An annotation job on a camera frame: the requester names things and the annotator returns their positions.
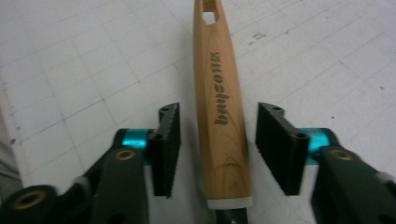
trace table surface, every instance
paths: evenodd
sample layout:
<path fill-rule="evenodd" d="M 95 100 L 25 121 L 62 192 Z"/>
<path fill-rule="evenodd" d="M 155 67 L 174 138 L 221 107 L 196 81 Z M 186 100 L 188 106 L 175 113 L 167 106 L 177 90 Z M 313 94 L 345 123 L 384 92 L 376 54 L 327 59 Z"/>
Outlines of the table surface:
<path fill-rule="evenodd" d="M 257 102 L 296 127 L 328 127 L 396 175 L 396 1 L 224 0 L 243 93 L 251 223 L 314 223 L 284 197 L 253 142 Z M 120 128 L 155 128 L 180 102 L 174 197 L 148 194 L 151 223 L 213 223 L 205 208 L 192 73 L 192 0 L 0 0 L 0 106 L 24 186 L 64 192 Z"/>

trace black screw hole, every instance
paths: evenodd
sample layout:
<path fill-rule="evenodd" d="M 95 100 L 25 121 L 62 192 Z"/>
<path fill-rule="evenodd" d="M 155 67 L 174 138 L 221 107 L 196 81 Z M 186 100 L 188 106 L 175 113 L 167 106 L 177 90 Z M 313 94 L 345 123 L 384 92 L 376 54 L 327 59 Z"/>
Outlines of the black screw hole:
<path fill-rule="evenodd" d="M 121 152 L 120 157 L 121 158 L 127 158 L 130 155 L 131 155 L 131 153 L 129 151 L 123 151 L 123 152 Z"/>
<path fill-rule="evenodd" d="M 21 204 L 32 203 L 32 202 L 38 200 L 38 196 L 39 196 L 39 195 L 37 195 L 37 194 L 29 195 L 29 196 L 27 196 L 27 197 L 25 197 L 25 198 L 23 198 L 23 199 L 21 200 Z"/>
<path fill-rule="evenodd" d="M 396 224 L 396 220 L 392 217 L 388 217 L 385 215 L 379 215 L 378 219 L 384 224 Z"/>
<path fill-rule="evenodd" d="M 123 213 L 117 213 L 111 216 L 107 223 L 108 224 L 122 224 L 125 221 L 125 215 Z"/>
<path fill-rule="evenodd" d="M 352 161 L 353 160 L 352 155 L 346 151 L 343 151 L 343 150 L 335 149 L 335 150 L 331 151 L 331 154 L 333 154 L 334 157 L 336 157 L 340 160 L 344 160 L 344 161 Z"/>

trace wooden handle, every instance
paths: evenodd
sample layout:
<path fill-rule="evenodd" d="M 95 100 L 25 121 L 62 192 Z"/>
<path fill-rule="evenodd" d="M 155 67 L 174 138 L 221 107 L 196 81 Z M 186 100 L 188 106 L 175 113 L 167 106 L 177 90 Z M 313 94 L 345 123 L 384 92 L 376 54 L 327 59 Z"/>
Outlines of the wooden handle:
<path fill-rule="evenodd" d="M 206 24 L 204 12 L 213 12 L 216 22 Z M 194 76 L 206 197 L 251 197 L 241 92 L 220 0 L 195 1 Z"/>

